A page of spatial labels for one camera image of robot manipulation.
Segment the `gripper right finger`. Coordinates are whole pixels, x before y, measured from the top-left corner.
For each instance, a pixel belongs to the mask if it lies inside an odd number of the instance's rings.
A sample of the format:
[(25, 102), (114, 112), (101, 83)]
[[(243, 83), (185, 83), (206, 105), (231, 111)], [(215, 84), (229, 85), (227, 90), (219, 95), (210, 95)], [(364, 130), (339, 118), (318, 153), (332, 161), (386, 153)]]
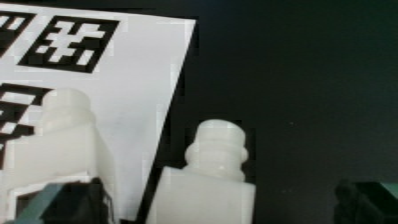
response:
[(334, 195), (334, 224), (398, 224), (398, 183), (343, 180)]

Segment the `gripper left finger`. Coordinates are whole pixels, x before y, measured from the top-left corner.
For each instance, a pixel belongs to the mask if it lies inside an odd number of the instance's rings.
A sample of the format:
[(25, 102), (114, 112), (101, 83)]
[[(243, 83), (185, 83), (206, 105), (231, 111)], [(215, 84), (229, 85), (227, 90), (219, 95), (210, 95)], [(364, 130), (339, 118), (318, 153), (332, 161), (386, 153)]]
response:
[(105, 198), (99, 181), (50, 183), (16, 197), (16, 214), (4, 224), (110, 224)]

